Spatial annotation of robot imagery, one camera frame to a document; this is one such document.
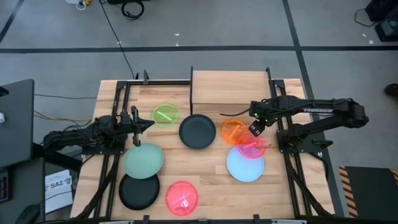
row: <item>black plate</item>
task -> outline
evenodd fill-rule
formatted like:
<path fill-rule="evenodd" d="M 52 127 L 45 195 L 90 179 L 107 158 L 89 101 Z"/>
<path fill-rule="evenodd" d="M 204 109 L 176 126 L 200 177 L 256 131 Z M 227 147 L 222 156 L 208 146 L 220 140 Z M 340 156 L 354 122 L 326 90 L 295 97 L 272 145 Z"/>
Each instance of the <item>black plate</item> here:
<path fill-rule="evenodd" d="M 159 190 L 157 175 L 146 179 L 135 179 L 126 174 L 120 181 L 119 197 L 127 208 L 143 210 L 155 202 Z"/>
<path fill-rule="evenodd" d="M 180 139 L 192 149 L 203 149 L 209 146 L 216 137 L 216 126 L 213 121 L 202 114 L 185 118 L 180 125 Z"/>

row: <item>pink plate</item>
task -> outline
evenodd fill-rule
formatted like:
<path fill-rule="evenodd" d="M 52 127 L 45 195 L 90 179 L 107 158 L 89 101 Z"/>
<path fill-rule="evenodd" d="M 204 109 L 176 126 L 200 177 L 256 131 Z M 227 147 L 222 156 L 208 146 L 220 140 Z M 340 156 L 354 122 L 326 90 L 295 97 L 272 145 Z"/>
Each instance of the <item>pink plate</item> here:
<path fill-rule="evenodd" d="M 264 138 L 254 137 L 250 131 L 246 131 L 238 137 L 236 147 L 244 157 L 249 159 L 261 157 L 267 149 Z"/>
<path fill-rule="evenodd" d="M 198 205 L 198 191 L 193 184 L 180 180 L 173 183 L 166 192 L 166 206 L 176 216 L 191 214 Z"/>

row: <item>black floor stripe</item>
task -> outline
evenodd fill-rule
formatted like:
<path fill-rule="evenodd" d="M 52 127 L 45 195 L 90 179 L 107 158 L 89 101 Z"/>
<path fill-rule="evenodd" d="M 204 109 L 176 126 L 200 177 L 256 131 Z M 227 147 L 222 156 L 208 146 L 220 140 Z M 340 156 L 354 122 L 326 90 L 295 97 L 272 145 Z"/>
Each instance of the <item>black floor stripe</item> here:
<path fill-rule="evenodd" d="M 300 47 L 302 51 L 373 51 L 398 50 L 398 46 L 307 46 Z"/>
<path fill-rule="evenodd" d="M 0 33 L 0 44 L 2 42 L 2 40 L 4 39 L 4 37 L 7 34 L 8 29 L 10 28 L 12 22 L 14 21 L 15 17 L 17 16 L 19 9 L 22 6 L 22 3 L 24 3 L 25 0 L 18 0 L 17 5 L 15 6 L 14 10 L 12 11 L 12 14 L 10 15 L 10 17 L 8 18 L 6 25 L 4 25 L 4 27 L 2 28 L 2 31 Z"/>
<path fill-rule="evenodd" d="M 123 47 L 125 52 L 195 52 L 227 50 L 275 50 L 293 51 L 293 46 L 187 46 L 187 47 Z M 59 49 L 0 49 L 3 54 L 46 54 L 46 53 L 103 53 L 121 52 L 119 47 L 59 48 Z"/>
<path fill-rule="evenodd" d="M 292 35 L 292 40 L 293 40 L 295 52 L 296 52 L 296 55 L 297 55 L 298 64 L 300 66 L 300 71 L 301 71 L 301 74 L 302 74 L 302 79 L 303 79 L 303 84 L 304 84 L 304 87 L 305 87 L 305 92 L 307 94 L 307 98 L 308 99 L 314 99 L 314 94 L 313 94 L 312 86 L 311 86 L 311 83 L 310 83 L 310 77 L 308 76 L 307 66 L 305 66 L 305 61 L 304 61 L 304 56 L 303 56 L 303 52 L 302 52 L 302 47 L 300 46 L 299 37 L 297 35 L 297 31 L 296 31 L 296 28 L 294 26 L 292 11 L 290 10 L 290 6 L 289 6 L 288 0 L 282 0 L 282 2 L 283 2 L 283 5 L 284 5 L 287 22 L 289 24 L 290 33 Z M 314 121 L 319 120 L 319 117 L 318 116 L 314 116 L 313 120 Z M 319 133 L 319 134 L 320 134 L 320 137 L 321 137 L 321 139 L 319 139 L 319 140 L 324 140 L 325 139 L 324 133 Z M 328 167 L 333 167 L 331 165 L 331 160 L 330 160 L 330 155 L 329 155 L 328 150 L 324 150 L 323 151 L 322 158 L 325 159 Z M 340 196 L 338 194 L 337 182 L 336 182 L 336 178 L 335 178 L 333 169 L 330 169 L 329 178 L 328 178 L 327 181 L 328 181 L 328 185 L 329 185 L 329 191 L 330 191 L 331 199 L 332 199 L 332 202 L 333 202 L 333 207 L 335 209 L 335 214 L 338 215 L 338 216 L 343 217 L 344 216 L 343 206 L 341 204 Z"/>
<path fill-rule="evenodd" d="M 328 47 L 328 46 L 187 46 L 187 47 L 123 47 L 125 52 L 197 52 L 197 51 L 384 51 L 398 50 L 398 46 L 346 46 L 346 47 Z M 121 52 L 119 47 L 82 47 L 82 48 L 57 48 L 57 49 L 0 49 L 0 54 L 51 54 L 51 53 L 110 53 Z"/>

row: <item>light blue plate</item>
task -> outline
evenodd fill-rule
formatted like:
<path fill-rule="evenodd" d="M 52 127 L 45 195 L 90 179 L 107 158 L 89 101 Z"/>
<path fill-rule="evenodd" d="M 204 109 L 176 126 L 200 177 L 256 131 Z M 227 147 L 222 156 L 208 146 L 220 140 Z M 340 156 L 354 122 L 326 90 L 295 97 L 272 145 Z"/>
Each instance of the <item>light blue plate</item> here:
<path fill-rule="evenodd" d="M 163 151 L 151 143 L 133 146 L 124 155 L 123 169 L 135 179 L 146 179 L 155 175 L 163 166 Z"/>
<path fill-rule="evenodd" d="M 264 158 L 248 159 L 233 147 L 226 157 L 228 172 L 238 181 L 253 182 L 260 178 L 264 171 Z"/>

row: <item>floor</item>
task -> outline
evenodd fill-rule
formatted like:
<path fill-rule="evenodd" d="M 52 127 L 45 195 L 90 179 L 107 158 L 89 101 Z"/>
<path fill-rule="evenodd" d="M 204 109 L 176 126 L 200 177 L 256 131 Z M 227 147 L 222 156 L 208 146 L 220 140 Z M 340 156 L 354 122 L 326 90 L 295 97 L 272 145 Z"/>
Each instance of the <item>floor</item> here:
<path fill-rule="evenodd" d="M 343 201 L 341 182 L 334 180 L 338 166 L 398 169 L 398 104 L 383 94 L 397 82 L 398 42 L 382 43 L 373 28 L 354 22 L 355 10 L 369 1 L 151 0 L 136 21 L 124 19 L 117 6 L 104 8 L 135 73 L 189 78 L 190 66 L 270 67 L 274 78 L 301 78 L 309 98 L 353 98 L 364 105 L 365 127 L 325 132 L 335 142 L 329 147 L 331 191 Z M 358 20 L 370 23 L 363 11 Z M 63 0 L 0 1 L 0 30 L 0 85 L 33 78 L 36 93 L 96 96 L 100 80 L 132 78 L 98 1 L 84 11 Z M 35 98 L 35 109 L 54 117 L 88 119 L 94 106 L 95 100 Z M 68 125 L 35 118 L 34 140 Z M 345 204 L 335 207 L 347 216 Z"/>

